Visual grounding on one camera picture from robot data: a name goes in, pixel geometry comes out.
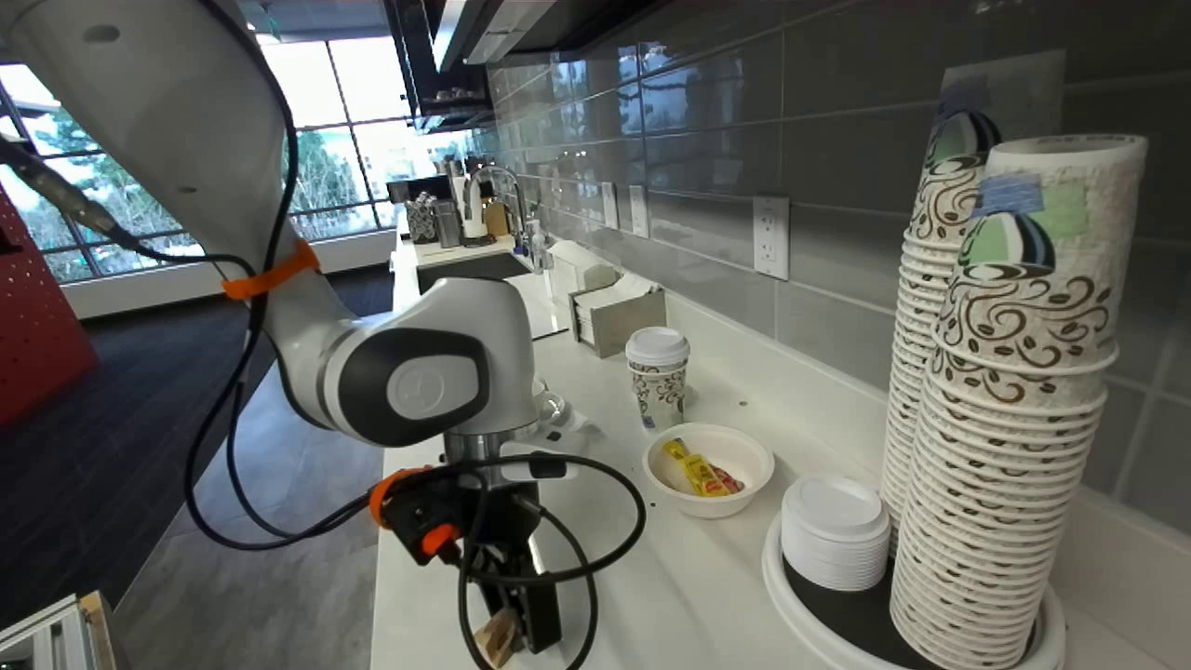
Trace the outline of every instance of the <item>napkin dispenser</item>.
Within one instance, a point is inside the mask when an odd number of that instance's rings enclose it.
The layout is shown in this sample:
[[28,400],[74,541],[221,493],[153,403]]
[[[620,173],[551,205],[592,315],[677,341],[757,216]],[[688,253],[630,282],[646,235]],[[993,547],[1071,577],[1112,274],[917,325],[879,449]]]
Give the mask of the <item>napkin dispenser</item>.
[[637,329],[664,325],[664,290],[620,271],[589,271],[585,290],[570,293],[570,315],[574,339],[610,356],[626,349]]

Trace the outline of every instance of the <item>gray tile backsplash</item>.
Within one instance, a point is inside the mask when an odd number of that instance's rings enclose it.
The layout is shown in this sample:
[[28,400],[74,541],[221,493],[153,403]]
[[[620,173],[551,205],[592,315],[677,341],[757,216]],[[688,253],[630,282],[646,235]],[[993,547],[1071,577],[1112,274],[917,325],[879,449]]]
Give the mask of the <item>gray tile backsplash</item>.
[[[1061,47],[1065,132],[1148,137],[1085,484],[1191,534],[1187,32],[1187,0],[657,0],[575,56],[492,67],[493,137],[551,235],[886,386],[942,71]],[[604,227],[599,184],[646,187],[651,240]],[[792,202],[790,278],[746,267],[746,196]]]

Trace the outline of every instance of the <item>white countertop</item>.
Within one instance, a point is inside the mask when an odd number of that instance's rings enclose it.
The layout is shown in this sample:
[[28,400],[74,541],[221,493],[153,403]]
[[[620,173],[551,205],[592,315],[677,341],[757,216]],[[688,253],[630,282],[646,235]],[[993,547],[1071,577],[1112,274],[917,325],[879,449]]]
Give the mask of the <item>white countertop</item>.
[[[529,310],[564,313],[564,287],[530,287],[524,293]],[[651,500],[638,478],[638,449],[646,433],[637,426],[637,406],[630,400],[630,371],[620,356],[596,356],[570,335],[539,339],[537,371],[545,386],[574,403],[599,433],[589,442],[589,459],[599,459],[638,484],[651,503],[642,541],[607,572],[599,572],[599,638],[592,647],[592,670],[646,670],[646,665],[824,665],[812,647],[805,647],[776,617],[770,597],[762,592],[757,550],[770,522],[776,518],[776,500],[792,472],[828,469],[858,480],[873,480],[879,459],[864,449],[839,449],[821,426],[848,421],[853,436],[879,436],[880,416],[873,403],[848,400],[858,386],[839,382],[805,382],[806,393],[786,393],[792,377],[782,381],[786,361],[757,361],[754,370],[726,370],[726,339],[738,341],[734,325],[723,325],[694,304],[668,298],[668,325],[692,335],[694,356],[688,386],[694,393],[692,421],[734,426],[776,453],[776,478],[770,486],[739,514],[726,522],[694,522],[664,511]],[[386,449],[383,469],[429,464],[440,459],[440,438],[411,449]],[[574,478],[564,484],[544,484],[544,503],[574,526],[589,553],[610,550],[630,534],[630,503],[615,484],[599,478]],[[545,565],[574,565],[570,550],[544,541]],[[455,614],[455,568],[422,565],[417,568],[389,534],[378,534],[375,558],[375,614],[370,614],[370,670],[440,670],[471,665],[458,632]],[[564,642],[544,654],[514,654],[514,665],[564,665],[581,643],[585,592],[581,583],[563,588]],[[482,607],[471,599],[471,628],[480,628]],[[1066,665],[1080,670],[1158,670],[1147,654],[1120,643],[1094,617],[1066,614]]]

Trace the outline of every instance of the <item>wall outlet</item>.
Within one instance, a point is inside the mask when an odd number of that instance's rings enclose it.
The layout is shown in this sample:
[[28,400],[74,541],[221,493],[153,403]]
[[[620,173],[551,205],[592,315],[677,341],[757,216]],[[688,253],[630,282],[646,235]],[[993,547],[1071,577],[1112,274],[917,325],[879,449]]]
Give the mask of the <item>wall outlet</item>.
[[616,222],[616,190],[610,184],[599,184],[599,196],[604,196],[604,227],[620,227]]
[[751,267],[790,278],[790,196],[751,196]]
[[646,240],[642,187],[630,187],[630,231]]

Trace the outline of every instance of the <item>ceiling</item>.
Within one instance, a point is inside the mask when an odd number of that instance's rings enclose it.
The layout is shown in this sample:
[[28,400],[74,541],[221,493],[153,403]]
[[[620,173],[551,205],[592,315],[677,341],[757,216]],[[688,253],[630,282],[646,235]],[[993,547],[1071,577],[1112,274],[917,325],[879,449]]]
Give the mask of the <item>ceiling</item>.
[[244,22],[280,37],[386,32],[383,0],[239,0]]

